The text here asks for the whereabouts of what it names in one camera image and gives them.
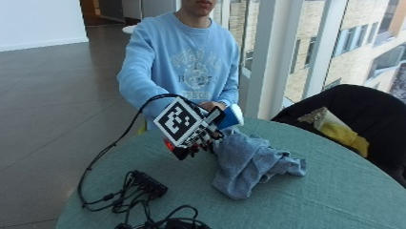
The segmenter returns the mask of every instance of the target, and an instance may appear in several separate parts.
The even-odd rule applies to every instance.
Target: wire
[[[90,172],[91,170],[91,167],[93,165],[95,164],[95,162],[101,159],[101,157],[109,152],[109,150],[117,146],[117,143],[119,142],[119,140],[126,136],[126,134],[129,133],[133,125],[134,125],[134,122],[139,116],[139,114],[142,113],[142,110],[145,109],[145,107],[147,106],[147,104],[153,101],[153,100],[157,100],[157,99],[161,99],[161,98],[165,98],[165,97],[179,97],[185,103],[193,107],[194,109],[198,109],[199,108],[199,105],[195,104],[194,102],[191,102],[187,98],[185,98],[183,96],[178,95],[178,94],[159,94],[159,95],[155,95],[153,96],[143,104],[142,106],[139,107],[138,109],[138,112],[137,114],[134,115],[131,121],[130,121],[130,124],[129,126],[126,127],[123,133],[121,134],[121,136],[118,137],[118,139],[110,144],[107,145],[97,154],[97,156],[94,157],[94,159],[91,160],[90,164],[87,165],[86,167],[86,170],[82,174],[82,176],[79,177],[79,180],[78,180],[78,184],[77,184],[77,195],[78,195],[78,198],[79,198],[79,201],[82,203],[82,208],[87,209],[89,211],[94,211],[94,209],[91,209],[87,205],[89,204],[93,204],[93,203],[97,203],[97,202],[101,202],[102,199],[97,200],[97,201],[93,201],[93,202],[87,202],[85,200],[85,197],[83,197],[83,194],[82,194],[82,183],[83,183],[83,180],[85,180],[85,177],[87,175],[87,173]]]
[[[139,116],[139,114],[142,113],[142,110],[145,109],[145,107],[147,106],[147,104],[153,101],[153,100],[157,100],[157,99],[161,99],[161,98],[165,98],[165,97],[179,97],[183,102],[191,107],[191,109],[197,112],[197,114],[201,116],[201,118],[203,118],[203,115],[201,113],[201,109],[203,109],[198,104],[195,104],[194,102],[191,102],[190,100],[187,100],[183,96],[178,95],[178,94],[159,94],[159,95],[155,95],[153,96],[143,104],[142,106],[139,107],[138,109],[138,112],[137,114],[134,115],[131,121],[130,121],[130,124],[129,126],[126,127],[123,133],[121,134],[121,136],[117,138],[115,141],[113,141],[113,143],[110,145],[107,145],[99,152],[98,154],[95,155],[94,159],[91,160],[91,162],[89,163],[86,169],[85,169],[85,172],[82,173],[82,176],[79,177],[79,180],[78,180],[78,184],[77,184],[77,195],[78,195],[78,198],[79,198],[79,201],[81,201],[81,204],[82,204],[82,208],[89,210],[90,212],[95,212],[95,211],[101,211],[109,207],[113,207],[111,208],[111,212],[113,213],[125,213],[125,221],[123,223],[127,224],[127,220],[129,220],[129,213],[130,213],[130,210],[135,207],[135,205],[138,203],[142,204],[142,207],[143,207],[143,212],[145,212],[145,216],[146,216],[146,222],[135,227],[131,227],[131,228],[145,228],[145,229],[158,229],[158,227],[165,223],[167,222],[169,220],[189,220],[193,222],[193,225],[195,227],[195,222],[205,226],[206,228],[209,228],[206,226],[206,224],[197,220],[195,217],[198,215],[198,210],[190,206],[190,205],[181,205],[179,207],[177,207],[174,209],[174,211],[159,221],[154,222],[153,219],[150,218],[150,213],[149,213],[149,201],[150,201],[150,196],[147,198],[147,200],[143,200],[143,199],[138,199],[143,194],[146,194],[147,192],[141,188],[138,187],[135,189],[134,192],[131,192],[127,196],[125,195],[126,191],[129,190],[129,188],[134,187],[135,185],[138,185],[138,183],[134,182],[134,177],[129,177],[130,175],[133,175],[133,172],[127,172],[126,175],[125,175],[125,179],[123,179],[123,183],[122,183],[122,188],[121,190],[117,192],[117,193],[111,193],[109,195],[105,195],[101,199],[95,200],[95,201],[91,201],[91,202],[87,202],[85,200],[85,197],[83,197],[83,194],[82,194],[82,184],[83,184],[83,180],[85,180],[85,177],[87,175],[87,173],[90,172],[90,170],[93,169],[93,165],[95,164],[95,162],[101,159],[101,157],[109,152],[109,150],[117,146],[117,143],[119,142],[119,140],[126,136],[126,134],[129,133],[133,125],[134,125],[134,122]],[[138,195],[130,200],[130,203],[129,204],[122,204],[125,200],[127,200],[130,197],[133,197],[135,194],[138,193]],[[119,195],[119,198],[117,200],[113,201],[113,203],[99,207],[99,208],[91,208],[89,207],[89,205],[93,205],[93,204],[97,204],[99,203],[101,201],[106,201],[106,200],[110,200],[115,195]],[[194,216],[191,218],[171,218],[173,214],[175,212],[178,212],[181,209],[185,209],[185,208],[189,208],[194,211]]]

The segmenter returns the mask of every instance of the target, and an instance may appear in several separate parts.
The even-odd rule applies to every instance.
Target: graphic print on sweatshirt
[[[178,83],[182,84],[181,95],[187,99],[207,100],[211,97],[209,86],[215,83],[213,77],[218,72],[221,60],[218,56],[202,50],[187,49],[170,58],[174,67],[182,75]]]

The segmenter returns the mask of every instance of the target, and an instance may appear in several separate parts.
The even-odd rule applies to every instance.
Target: teal tablecloth
[[[304,177],[275,176],[255,186],[251,196],[231,200],[210,185],[218,169],[214,155],[201,151],[179,161],[167,151],[161,134],[145,133],[126,140],[94,166],[83,183],[83,195],[97,199],[119,190],[123,175],[138,170],[169,187],[150,203],[159,220],[182,204],[199,211],[211,228],[406,228],[406,190],[364,159],[318,135],[280,123],[245,119],[239,130],[269,139],[304,158]],[[191,217],[187,210],[178,217]],[[123,214],[81,209],[77,194],[68,200],[57,228],[114,228]],[[134,226],[145,221],[141,207],[130,213]]]

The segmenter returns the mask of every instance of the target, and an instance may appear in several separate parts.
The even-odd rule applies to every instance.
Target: person
[[[119,92],[137,108],[158,94],[178,94],[206,110],[238,102],[238,46],[210,18],[217,0],[181,0],[178,11],[137,24],[118,73]],[[173,98],[153,100],[142,113],[147,129]]]

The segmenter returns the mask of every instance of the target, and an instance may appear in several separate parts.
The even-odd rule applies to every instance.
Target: gray cloth
[[[230,198],[247,198],[258,183],[275,175],[302,177],[306,161],[288,157],[290,153],[273,148],[266,139],[241,132],[226,135],[214,147],[219,170],[211,185]]]

